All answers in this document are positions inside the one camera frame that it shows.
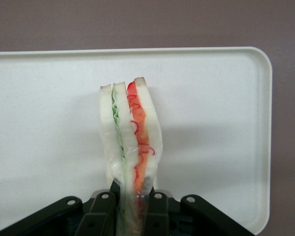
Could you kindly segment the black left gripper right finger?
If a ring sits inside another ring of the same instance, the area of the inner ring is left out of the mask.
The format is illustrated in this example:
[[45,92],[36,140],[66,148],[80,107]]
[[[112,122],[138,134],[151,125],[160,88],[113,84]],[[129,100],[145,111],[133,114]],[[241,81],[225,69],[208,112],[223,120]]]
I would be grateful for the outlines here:
[[148,198],[142,236],[252,236],[204,198],[190,194],[177,201],[165,190]]

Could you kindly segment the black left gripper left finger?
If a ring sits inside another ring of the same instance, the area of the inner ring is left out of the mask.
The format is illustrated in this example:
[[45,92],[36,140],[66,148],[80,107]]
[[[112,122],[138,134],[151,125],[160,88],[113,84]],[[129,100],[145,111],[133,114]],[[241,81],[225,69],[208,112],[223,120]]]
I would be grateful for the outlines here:
[[120,186],[97,190],[85,203],[68,196],[0,230],[0,236],[115,236]]

